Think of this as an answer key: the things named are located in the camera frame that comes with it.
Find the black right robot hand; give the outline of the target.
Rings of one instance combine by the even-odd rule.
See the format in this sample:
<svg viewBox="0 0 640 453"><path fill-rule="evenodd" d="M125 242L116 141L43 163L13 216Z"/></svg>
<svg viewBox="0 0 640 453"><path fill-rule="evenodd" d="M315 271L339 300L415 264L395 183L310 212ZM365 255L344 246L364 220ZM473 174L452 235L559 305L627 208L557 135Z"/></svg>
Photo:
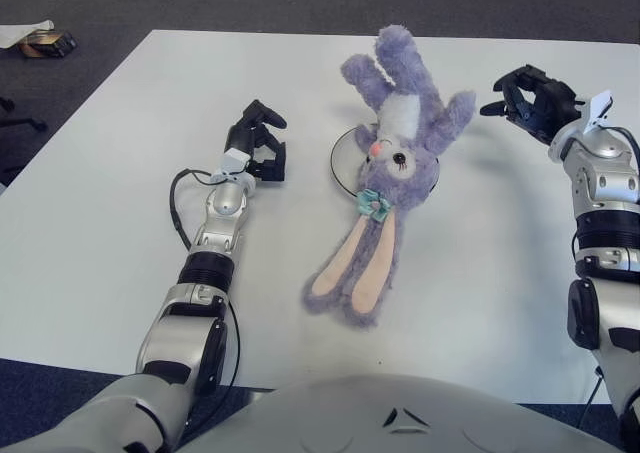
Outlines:
<svg viewBox="0 0 640 453"><path fill-rule="evenodd" d="M564 126L581 118L578 107L585 104L566 83L529 64L502 76L493 91L503 99L482 106L479 114L505 117L546 146Z"/></svg>

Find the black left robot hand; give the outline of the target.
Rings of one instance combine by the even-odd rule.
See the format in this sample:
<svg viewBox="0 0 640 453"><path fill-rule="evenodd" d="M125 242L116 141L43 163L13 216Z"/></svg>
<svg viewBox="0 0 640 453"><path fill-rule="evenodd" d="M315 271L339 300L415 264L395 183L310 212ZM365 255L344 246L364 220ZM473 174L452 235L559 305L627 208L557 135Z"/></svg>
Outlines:
<svg viewBox="0 0 640 453"><path fill-rule="evenodd" d="M268 182L283 182L286 166L286 143L280 142L267 128L287 127L286 120L259 100L253 100L243 111L242 117L229 129L225 151L235 148L249 156L242 170L254 178ZM273 159L257 161L254 151L266 146Z"/></svg>

